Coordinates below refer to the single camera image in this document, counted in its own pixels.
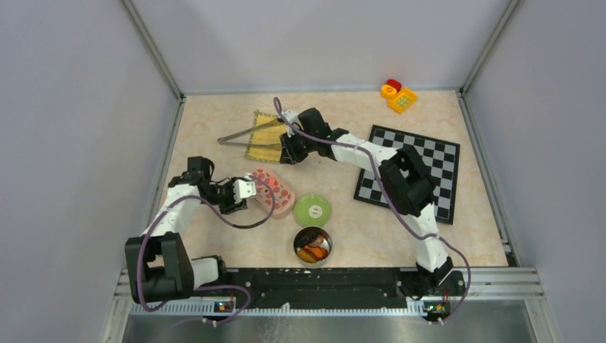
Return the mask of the pink lunch box lid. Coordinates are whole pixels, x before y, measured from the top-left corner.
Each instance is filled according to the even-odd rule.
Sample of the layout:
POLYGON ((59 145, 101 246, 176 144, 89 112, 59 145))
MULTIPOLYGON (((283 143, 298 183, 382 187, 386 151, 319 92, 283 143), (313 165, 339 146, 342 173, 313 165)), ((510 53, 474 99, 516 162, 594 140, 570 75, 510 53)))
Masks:
POLYGON ((268 189, 265 187, 265 185, 263 185, 263 183, 256 181, 257 195, 269 195, 272 198, 272 204, 270 209, 274 208, 278 195, 286 196, 288 194, 292 194, 296 198, 294 190, 271 170, 257 168, 252 171, 252 175, 258 179, 261 179, 265 184, 269 186, 268 189))

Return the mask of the pink lunch box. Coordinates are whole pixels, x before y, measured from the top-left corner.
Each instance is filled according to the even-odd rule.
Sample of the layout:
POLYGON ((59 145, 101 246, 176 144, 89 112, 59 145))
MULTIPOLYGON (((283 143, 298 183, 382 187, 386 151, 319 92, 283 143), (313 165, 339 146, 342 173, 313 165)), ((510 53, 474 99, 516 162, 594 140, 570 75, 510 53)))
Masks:
MULTIPOLYGON (((258 194, 254 198, 254 201, 259 205, 259 207, 264 211, 265 214, 268 214, 270 212, 272 198, 269 195, 263 196, 262 194, 258 194)), ((292 212, 295 202, 296 199, 292 194, 288 194, 286 196, 278 195, 278 197, 276 198, 274 211, 272 213, 272 218, 281 219, 289 215, 292 212)))

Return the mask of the silver metal tongs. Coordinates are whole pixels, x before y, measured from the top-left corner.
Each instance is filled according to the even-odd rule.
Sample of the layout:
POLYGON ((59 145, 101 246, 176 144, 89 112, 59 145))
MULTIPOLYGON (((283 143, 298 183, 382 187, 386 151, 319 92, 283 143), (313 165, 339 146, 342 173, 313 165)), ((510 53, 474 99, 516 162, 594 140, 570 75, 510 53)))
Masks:
POLYGON ((230 134, 228 136, 219 137, 217 139, 217 143, 220 146, 237 146, 242 148, 259 148, 266 150, 278 150, 282 148, 282 143, 278 141, 277 143, 254 143, 252 142, 252 136, 260 131, 264 131, 267 129, 273 129, 277 127, 284 126, 284 122, 279 119, 271 119, 266 123, 253 126, 249 129, 245 129, 243 131, 238 131, 236 133, 230 134), (239 138, 244 136, 248 136, 248 141, 237 141, 239 138))

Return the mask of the green round lid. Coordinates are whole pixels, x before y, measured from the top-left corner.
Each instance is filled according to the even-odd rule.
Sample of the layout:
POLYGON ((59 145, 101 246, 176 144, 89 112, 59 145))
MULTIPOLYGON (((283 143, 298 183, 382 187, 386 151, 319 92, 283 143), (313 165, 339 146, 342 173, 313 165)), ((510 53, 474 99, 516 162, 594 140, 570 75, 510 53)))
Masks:
POLYGON ((293 208, 293 217, 302 227, 323 227, 332 215, 328 200, 318 194, 304 195, 293 208))

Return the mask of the dark seaweed roll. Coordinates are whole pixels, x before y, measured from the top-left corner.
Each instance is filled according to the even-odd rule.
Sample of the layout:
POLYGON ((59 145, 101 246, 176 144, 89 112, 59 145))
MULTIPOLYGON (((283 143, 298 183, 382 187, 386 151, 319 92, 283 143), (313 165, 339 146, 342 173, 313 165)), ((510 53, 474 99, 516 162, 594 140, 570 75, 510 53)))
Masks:
POLYGON ((303 228, 296 236, 297 239, 302 239, 304 241, 313 242, 317 237, 325 237, 324 230, 319 227, 306 227, 303 228))

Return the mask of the brown meat piece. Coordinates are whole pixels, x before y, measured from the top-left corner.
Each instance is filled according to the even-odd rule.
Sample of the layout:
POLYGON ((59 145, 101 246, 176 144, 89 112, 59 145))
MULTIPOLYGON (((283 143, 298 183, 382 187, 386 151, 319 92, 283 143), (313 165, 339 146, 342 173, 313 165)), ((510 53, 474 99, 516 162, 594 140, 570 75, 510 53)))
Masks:
POLYGON ((317 236, 310 242, 306 243, 304 247, 321 247, 325 243, 325 238, 323 236, 317 236))

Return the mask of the round steel container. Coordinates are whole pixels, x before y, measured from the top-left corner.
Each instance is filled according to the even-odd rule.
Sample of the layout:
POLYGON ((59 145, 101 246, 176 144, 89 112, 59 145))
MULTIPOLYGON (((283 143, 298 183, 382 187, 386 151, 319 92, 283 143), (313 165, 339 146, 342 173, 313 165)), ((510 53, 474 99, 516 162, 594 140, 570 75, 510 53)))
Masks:
POLYGON ((294 236, 293 251, 306 268, 321 268, 332 253, 332 238, 321 227, 305 227, 294 236))

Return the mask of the orange fried food piece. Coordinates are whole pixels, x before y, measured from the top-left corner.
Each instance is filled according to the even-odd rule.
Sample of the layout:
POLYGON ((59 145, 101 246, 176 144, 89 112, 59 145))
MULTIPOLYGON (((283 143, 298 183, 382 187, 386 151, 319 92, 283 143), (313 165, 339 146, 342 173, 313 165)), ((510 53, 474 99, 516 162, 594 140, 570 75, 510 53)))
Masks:
POLYGON ((297 251, 297 257, 304 263, 307 264, 316 264, 317 260, 313 254, 310 254, 308 251, 299 250, 297 251))

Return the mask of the orange chicken drumstick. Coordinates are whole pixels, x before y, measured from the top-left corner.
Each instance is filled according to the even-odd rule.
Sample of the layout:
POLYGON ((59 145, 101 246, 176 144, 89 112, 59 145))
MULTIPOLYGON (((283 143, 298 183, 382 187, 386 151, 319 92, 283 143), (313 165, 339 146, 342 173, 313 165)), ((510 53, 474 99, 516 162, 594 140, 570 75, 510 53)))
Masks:
POLYGON ((306 250, 315 256, 317 261, 326 258, 329 252, 323 247, 307 247, 306 250))

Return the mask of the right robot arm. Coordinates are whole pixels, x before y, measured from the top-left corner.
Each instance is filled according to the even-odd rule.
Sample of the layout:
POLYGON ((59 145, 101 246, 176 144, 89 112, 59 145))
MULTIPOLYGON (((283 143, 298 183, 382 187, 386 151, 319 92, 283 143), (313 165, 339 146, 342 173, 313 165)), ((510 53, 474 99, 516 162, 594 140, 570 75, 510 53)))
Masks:
POLYGON ((434 189, 437 180, 413 146, 399 149, 361 139, 345 129, 331 129, 318 109, 301 113, 274 102, 279 122, 287 127, 281 135, 281 162, 297 164, 313 152, 333 161, 371 172, 381 197, 414 237, 419 285, 428 294, 439 294, 453 270, 435 219, 434 189))

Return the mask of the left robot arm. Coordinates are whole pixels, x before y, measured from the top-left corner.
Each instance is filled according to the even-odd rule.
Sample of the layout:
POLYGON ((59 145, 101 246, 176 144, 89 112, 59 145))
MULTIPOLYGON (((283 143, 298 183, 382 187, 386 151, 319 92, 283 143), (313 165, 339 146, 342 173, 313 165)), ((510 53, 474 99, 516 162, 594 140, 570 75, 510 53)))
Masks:
POLYGON ((209 204, 227 215, 246 209, 256 195, 250 175, 220 182, 212 179, 214 163, 202 156, 187 159, 187 169, 173 177, 152 223, 124 246, 131 296, 139 304, 187 299, 203 286, 210 294, 225 293, 229 276, 218 255, 190 259, 182 236, 195 210, 209 204))

